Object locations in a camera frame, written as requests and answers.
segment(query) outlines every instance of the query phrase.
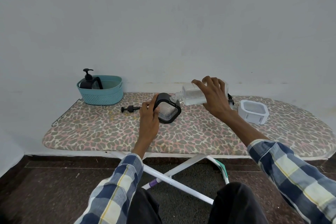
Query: woven basket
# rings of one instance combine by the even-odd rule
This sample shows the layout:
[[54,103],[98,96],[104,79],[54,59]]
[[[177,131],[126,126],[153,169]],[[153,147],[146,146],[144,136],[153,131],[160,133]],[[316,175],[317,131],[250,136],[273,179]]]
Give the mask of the woven basket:
[[85,79],[77,83],[77,88],[84,102],[89,105],[114,105],[118,103],[123,98],[123,83],[121,77],[113,75],[94,75],[94,77],[96,76],[100,78],[103,90],[80,88],[80,83],[85,81]]

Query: dark floor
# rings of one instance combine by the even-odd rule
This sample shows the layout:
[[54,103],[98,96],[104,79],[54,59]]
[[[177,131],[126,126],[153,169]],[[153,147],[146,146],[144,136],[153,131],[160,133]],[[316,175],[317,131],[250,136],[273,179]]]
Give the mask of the dark floor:
[[[164,173],[185,159],[150,158],[144,163]],[[269,223],[303,223],[250,159],[221,159],[229,180],[250,186]],[[89,195],[112,175],[118,159],[102,157],[28,157],[0,179],[0,208],[14,223],[73,223],[87,206]],[[313,161],[321,172],[336,179],[336,156]],[[144,174],[140,185],[153,177]],[[208,160],[183,170],[174,179],[214,198],[224,185],[221,173]],[[149,189],[160,203],[163,223],[207,223],[211,206],[164,182]]]

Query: soap dispenser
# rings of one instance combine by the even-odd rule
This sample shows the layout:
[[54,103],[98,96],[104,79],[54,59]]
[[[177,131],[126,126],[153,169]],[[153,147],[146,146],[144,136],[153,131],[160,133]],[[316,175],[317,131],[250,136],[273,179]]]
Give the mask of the soap dispenser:
[[92,90],[102,90],[102,82],[99,77],[92,77],[91,74],[89,74],[89,71],[93,71],[92,69],[85,68],[83,69],[84,72],[86,72],[85,80],[82,81],[79,85],[82,89],[92,89]]

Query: white metal frame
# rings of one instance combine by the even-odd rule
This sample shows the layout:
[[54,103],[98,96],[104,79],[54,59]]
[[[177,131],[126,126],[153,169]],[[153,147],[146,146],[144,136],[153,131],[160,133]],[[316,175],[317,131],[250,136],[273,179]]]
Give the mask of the white metal frame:
[[[110,154],[112,154],[113,156],[123,159],[126,154],[120,151],[112,151],[109,152]],[[156,177],[156,179],[152,180],[151,182],[147,183],[146,185],[142,186],[142,188],[144,189],[149,189],[153,186],[155,186],[156,184],[164,181],[188,194],[193,195],[194,197],[197,197],[209,204],[213,204],[213,199],[193,190],[192,188],[189,188],[188,186],[172,179],[172,175],[177,174],[178,172],[186,169],[187,167],[192,166],[193,164],[197,163],[198,161],[202,160],[203,158],[207,158],[208,160],[210,160],[211,162],[213,162],[216,166],[219,166],[219,164],[216,162],[216,160],[208,155],[195,155],[194,157],[188,159],[187,161],[183,162],[182,164],[178,165],[177,167],[174,167],[173,169],[169,170],[168,172],[162,174],[159,171],[156,171],[155,169],[147,166],[147,165],[143,165],[143,170],[150,174],[153,175],[154,177]],[[229,180],[226,178],[225,179],[225,184],[228,184]]]

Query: floor mat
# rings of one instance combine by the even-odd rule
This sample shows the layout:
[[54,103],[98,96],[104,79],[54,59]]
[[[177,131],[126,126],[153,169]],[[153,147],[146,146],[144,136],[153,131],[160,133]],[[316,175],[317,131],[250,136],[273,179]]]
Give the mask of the floor mat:
[[[149,165],[155,170],[165,173],[177,165]],[[197,164],[173,176],[173,179],[214,199],[220,188],[218,177],[213,167],[208,164]],[[139,186],[153,180],[154,177],[144,173]],[[159,202],[159,213],[164,224],[208,223],[211,205],[191,196],[178,188],[161,182],[148,190]]]

